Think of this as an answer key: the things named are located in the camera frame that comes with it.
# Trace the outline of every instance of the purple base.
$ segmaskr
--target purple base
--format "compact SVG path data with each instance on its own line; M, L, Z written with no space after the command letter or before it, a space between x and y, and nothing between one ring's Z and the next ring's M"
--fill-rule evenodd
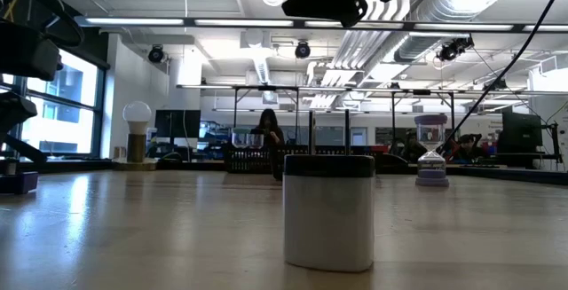
M0 175L0 193L26 194L37 188L38 177L36 172L15 176Z
M448 187L450 182L447 178L416 178L416 185L427 187Z

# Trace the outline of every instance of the dark hair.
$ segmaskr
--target dark hair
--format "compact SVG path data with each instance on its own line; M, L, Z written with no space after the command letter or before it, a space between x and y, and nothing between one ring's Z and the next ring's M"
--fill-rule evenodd
M268 120L270 121L270 127L272 129L269 130L276 130L278 128L278 120L276 119L276 113L270 109L267 108L263 111L263 113L260 115L260 121L258 122L258 128L259 129L263 129L264 128L264 120L268 118Z
M472 135L463 135L459 139L460 144L466 144L466 143L472 142L472 141L475 141L475 139Z

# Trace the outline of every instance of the security camera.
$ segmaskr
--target security camera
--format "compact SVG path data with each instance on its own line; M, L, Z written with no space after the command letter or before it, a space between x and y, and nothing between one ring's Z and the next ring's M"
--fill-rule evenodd
M154 45L148 54L148 60L155 64L161 64L168 60L168 54L163 51L163 45Z
M302 41L298 43L298 47L296 47L296 57L298 59L307 59L310 57L310 53L312 53L312 50L310 50L308 42Z

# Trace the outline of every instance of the table surface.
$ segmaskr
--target table surface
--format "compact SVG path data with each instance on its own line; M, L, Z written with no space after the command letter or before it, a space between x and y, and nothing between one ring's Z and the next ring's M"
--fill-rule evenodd
M0 196L0 289L566 289L566 188L414 179L378 177L375 264L342 274L283 262L271 176L41 176Z

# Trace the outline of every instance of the person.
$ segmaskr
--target person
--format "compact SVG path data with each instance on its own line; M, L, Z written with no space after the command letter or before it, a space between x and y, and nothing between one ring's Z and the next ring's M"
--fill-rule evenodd
M256 129L264 132L264 146L284 145L284 133L278 127L276 113L268 108L260 115L260 122Z
M406 133L405 150L402 153L402 158L408 162L416 163L418 159L424 155L428 150L420 145L416 138L416 133L409 131Z
M489 158L489 155L483 148L477 147L477 142L481 139L481 135L463 135L460 137L460 148L454 153L453 161L472 163L477 158Z

